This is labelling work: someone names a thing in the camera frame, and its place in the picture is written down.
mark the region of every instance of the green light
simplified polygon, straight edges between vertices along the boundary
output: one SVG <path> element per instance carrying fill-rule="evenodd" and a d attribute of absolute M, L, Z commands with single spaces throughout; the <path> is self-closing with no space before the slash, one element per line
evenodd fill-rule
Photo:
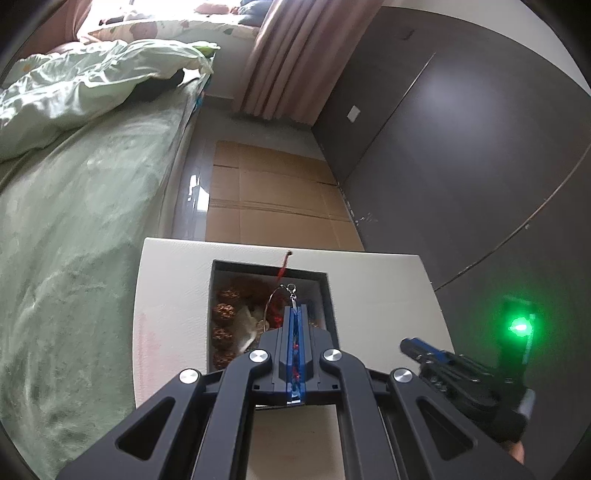
<path fill-rule="evenodd" d="M 509 330 L 518 337 L 524 337 L 531 335 L 532 327 L 531 323 L 525 317 L 519 317 L 513 320 Z"/>

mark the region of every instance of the metal bolt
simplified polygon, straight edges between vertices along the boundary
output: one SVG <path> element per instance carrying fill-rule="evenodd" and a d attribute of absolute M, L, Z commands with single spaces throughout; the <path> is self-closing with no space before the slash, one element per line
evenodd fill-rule
<path fill-rule="evenodd" d="M 197 380 L 199 380 L 199 372 L 197 370 L 193 370 L 192 368 L 187 368 L 186 370 L 180 372 L 178 379 L 186 384 L 195 383 Z"/>
<path fill-rule="evenodd" d="M 322 356 L 329 362 L 338 362 L 341 358 L 343 358 L 343 354 L 336 348 L 329 348 L 322 354 Z"/>
<path fill-rule="evenodd" d="M 413 373 L 407 368 L 397 368 L 393 376 L 394 380 L 400 383 L 408 383 L 413 379 Z"/>
<path fill-rule="evenodd" d="M 253 350 L 251 354 L 248 355 L 248 358 L 250 358 L 256 364 L 261 364 L 267 360 L 267 358 L 269 358 L 269 354 L 264 350 Z"/>

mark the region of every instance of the white table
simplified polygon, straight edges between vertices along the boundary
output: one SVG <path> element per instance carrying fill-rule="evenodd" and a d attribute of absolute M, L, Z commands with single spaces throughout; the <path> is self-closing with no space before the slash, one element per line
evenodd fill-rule
<path fill-rule="evenodd" d="M 400 340 L 452 343 L 427 273 L 415 255 L 291 249 L 289 268 L 326 272 L 340 347 L 367 368 L 417 364 Z M 133 369 L 140 405 L 185 368 L 207 371 L 212 262 L 281 266 L 286 248 L 148 238 L 135 296 Z M 291 435 L 285 432 L 293 429 Z M 334 407 L 257 411 L 248 479 L 340 480 L 342 452 Z"/>

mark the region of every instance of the walnut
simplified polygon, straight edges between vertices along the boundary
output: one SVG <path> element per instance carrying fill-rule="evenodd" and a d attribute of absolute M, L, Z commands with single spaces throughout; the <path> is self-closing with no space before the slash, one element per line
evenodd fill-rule
<path fill-rule="evenodd" d="M 214 327 L 212 332 L 212 345 L 218 350 L 229 350 L 234 343 L 234 336 L 228 329 Z"/>
<path fill-rule="evenodd" d="M 213 353 L 213 366 L 218 370 L 223 370 L 230 362 L 236 358 L 236 354 L 234 352 L 224 351 L 224 352 L 214 352 Z"/>
<path fill-rule="evenodd" d="M 217 292 L 217 299 L 223 303 L 235 305 L 240 300 L 240 292 L 237 288 L 227 288 Z"/>
<path fill-rule="evenodd" d="M 232 324 L 236 316 L 236 309 L 227 303 L 218 303 L 213 308 L 213 321 L 220 327 L 227 327 Z"/>

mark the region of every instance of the mattress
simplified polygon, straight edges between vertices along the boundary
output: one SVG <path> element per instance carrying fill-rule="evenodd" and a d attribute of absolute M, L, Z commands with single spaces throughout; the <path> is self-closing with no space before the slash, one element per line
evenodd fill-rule
<path fill-rule="evenodd" d="M 0 421 L 42 480 L 134 408 L 141 248 L 170 226 L 207 77 L 124 103 L 3 168 Z"/>

